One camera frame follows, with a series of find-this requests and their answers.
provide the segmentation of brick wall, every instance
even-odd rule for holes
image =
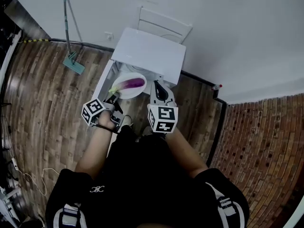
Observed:
[[[303,186],[302,180],[297,183],[303,145],[304,94],[227,107],[211,167],[244,193],[249,228],[274,227],[276,218],[286,213],[287,203]]]

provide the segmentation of green mop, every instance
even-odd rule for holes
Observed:
[[[78,74],[82,74],[84,71],[85,67],[82,66],[80,63],[76,62],[74,60],[74,57],[76,57],[76,52],[71,50],[71,45],[70,45],[70,39],[68,36],[68,26],[67,26],[67,0],[63,0],[64,4],[64,12],[65,12],[65,26],[66,26],[66,41],[67,41],[67,49],[68,49],[68,57],[63,61],[63,64],[70,69],[74,70]]]

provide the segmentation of forearm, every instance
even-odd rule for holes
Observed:
[[[76,165],[75,172],[84,172],[93,179],[104,166],[112,133],[103,128],[96,128],[85,153]]]
[[[166,135],[166,141],[176,161],[191,177],[208,169],[199,153],[190,146],[177,128]]]

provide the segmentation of mop handle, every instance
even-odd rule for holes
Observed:
[[[67,26],[67,0],[63,0],[63,8],[65,13],[65,26],[66,26],[66,41],[67,41],[67,49],[68,49],[68,55],[70,56],[72,54],[71,45],[70,45],[70,38],[68,36],[68,26]]]

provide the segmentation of wrist strap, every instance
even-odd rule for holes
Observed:
[[[94,124],[93,126],[95,126],[95,127],[99,127],[99,128],[103,128],[103,129],[106,129],[106,130],[108,130],[108,131],[110,131],[110,132],[112,132],[112,133],[115,133],[115,132],[114,132],[112,129],[107,128],[107,127],[104,127],[104,126],[99,125],[99,124]]]

